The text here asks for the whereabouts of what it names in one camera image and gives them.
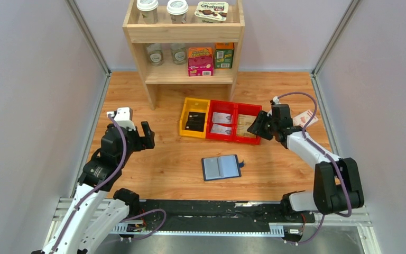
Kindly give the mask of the red double plastic bin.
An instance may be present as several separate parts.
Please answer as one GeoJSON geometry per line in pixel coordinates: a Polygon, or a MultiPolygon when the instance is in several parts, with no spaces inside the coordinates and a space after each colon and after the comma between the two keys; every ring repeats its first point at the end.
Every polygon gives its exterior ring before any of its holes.
{"type": "Polygon", "coordinates": [[[211,100],[208,114],[206,139],[236,142],[241,144],[259,145],[260,137],[258,136],[256,136],[256,138],[238,137],[236,136],[236,128],[237,128],[237,118],[239,114],[252,115],[256,117],[261,110],[262,107],[260,105],[211,100]],[[223,126],[230,126],[232,128],[231,135],[210,133],[211,127],[213,125],[212,122],[213,112],[228,113],[232,115],[231,124],[220,124],[223,126]]]}

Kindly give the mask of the yellow plastic bin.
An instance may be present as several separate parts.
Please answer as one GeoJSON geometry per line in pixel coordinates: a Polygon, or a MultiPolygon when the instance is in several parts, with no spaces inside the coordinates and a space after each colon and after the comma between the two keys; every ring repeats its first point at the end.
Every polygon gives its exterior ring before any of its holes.
{"type": "Polygon", "coordinates": [[[193,137],[193,138],[206,138],[208,114],[209,114],[210,100],[207,99],[197,99],[186,97],[184,100],[183,109],[179,121],[179,135],[183,137],[193,137]],[[185,124],[189,115],[189,112],[203,112],[206,113],[205,128],[204,132],[188,131],[185,130],[185,124]]]}

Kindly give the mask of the blue leather card holder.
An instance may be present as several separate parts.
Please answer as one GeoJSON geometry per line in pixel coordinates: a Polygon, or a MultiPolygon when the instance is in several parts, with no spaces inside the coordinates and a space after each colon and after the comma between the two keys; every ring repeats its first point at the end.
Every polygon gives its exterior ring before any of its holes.
{"type": "Polygon", "coordinates": [[[245,161],[239,161],[237,155],[225,155],[201,159],[204,181],[241,177],[241,168],[245,161]]]}

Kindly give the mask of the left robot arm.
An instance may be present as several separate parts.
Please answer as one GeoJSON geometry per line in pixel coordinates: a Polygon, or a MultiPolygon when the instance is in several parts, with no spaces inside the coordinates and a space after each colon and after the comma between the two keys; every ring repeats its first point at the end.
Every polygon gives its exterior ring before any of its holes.
{"type": "Polygon", "coordinates": [[[95,211],[107,196],[134,152],[153,149],[155,133],[141,122],[140,136],[132,122],[113,120],[101,138],[100,148],[82,169],[72,203],[52,239],[37,253],[94,253],[121,220],[135,219],[141,209],[139,195],[121,188],[94,222],[95,211]]]}

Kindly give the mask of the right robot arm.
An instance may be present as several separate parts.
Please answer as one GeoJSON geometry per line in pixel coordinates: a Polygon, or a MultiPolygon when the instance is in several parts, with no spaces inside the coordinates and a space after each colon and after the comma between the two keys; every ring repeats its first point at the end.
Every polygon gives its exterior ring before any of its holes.
{"type": "Polygon", "coordinates": [[[329,152],[303,127],[294,125],[287,104],[272,105],[269,113],[260,111],[247,130],[263,139],[276,139],[314,169],[311,192],[283,195],[280,213],[286,221],[295,221],[302,211],[346,216],[351,210],[363,207],[364,194],[357,162],[329,152]]]}

